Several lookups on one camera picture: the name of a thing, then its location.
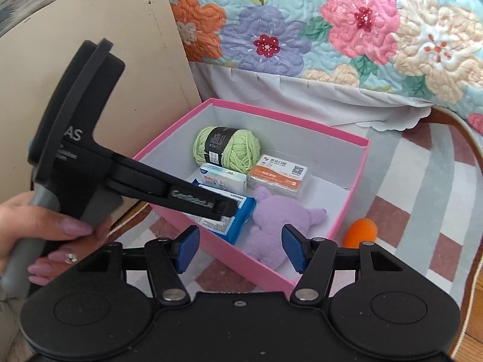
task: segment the pink nail polish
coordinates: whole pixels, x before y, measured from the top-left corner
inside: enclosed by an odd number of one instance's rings
[[[54,268],[48,262],[29,265],[27,270],[32,275],[47,276],[52,274]]]
[[[51,252],[48,254],[48,258],[50,261],[54,262],[64,262],[65,259],[67,258],[67,252],[66,250],[56,250],[54,252]]]
[[[28,280],[33,284],[38,284],[39,286],[45,286],[50,282],[48,278],[41,276],[29,276]]]
[[[83,237],[94,232],[92,226],[74,218],[64,218],[60,221],[60,227],[64,233],[71,237]]]

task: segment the plush toy head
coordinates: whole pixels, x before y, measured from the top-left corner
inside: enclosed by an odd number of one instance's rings
[[[277,269],[286,258],[281,237],[284,225],[291,224],[307,236],[310,226],[327,218],[323,208],[305,209],[297,200],[272,195],[261,185],[255,188],[254,197],[258,203],[253,211],[256,226],[250,230],[243,250],[271,269]]]

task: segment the device handle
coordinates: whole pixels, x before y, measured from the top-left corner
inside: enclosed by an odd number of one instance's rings
[[[35,192],[30,205],[59,212],[60,203],[54,193],[40,186]],[[30,289],[27,267],[34,263],[43,252],[45,240],[41,238],[23,238],[15,243],[10,253],[7,267],[0,279],[2,289],[9,296],[26,298]]]
[[[89,201],[80,220],[96,228],[122,205],[122,202],[122,197],[119,194],[98,189]],[[35,192],[30,205],[37,205],[55,212],[60,211],[59,199],[44,186],[40,186]],[[41,238],[23,238],[16,242],[11,251],[7,267],[0,279],[0,285],[7,295],[18,298],[28,296],[30,282],[27,267],[45,252],[46,243],[47,241]]]

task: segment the pink box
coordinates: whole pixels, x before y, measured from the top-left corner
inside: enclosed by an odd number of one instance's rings
[[[289,154],[309,168],[310,181],[299,201],[306,208],[325,208],[328,220],[314,226],[309,237],[333,239],[344,219],[368,155],[369,140],[317,122],[242,103],[209,99],[160,134],[134,159],[191,181],[199,166],[193,157],[197,134],[207,126],[249,129],[259,138],[262,153]],[[194,221],[183,213],[153,205],[154,211],[182,231]],[[265,291],[287,296],[300,275],[288,259],[277,269],[267,268],[239,248],[246,242],[248,221],[235,246],[200,227],[201,248]]]

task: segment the black yarn label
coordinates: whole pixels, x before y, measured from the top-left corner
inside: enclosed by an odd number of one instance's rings
[[[224,126],[218,126],[214,128],[206,138],[205,142],[205,160],[207,163],[221,164],[221,155],[228,145],[231,136],[237,131],[235,128],[225,128]]]

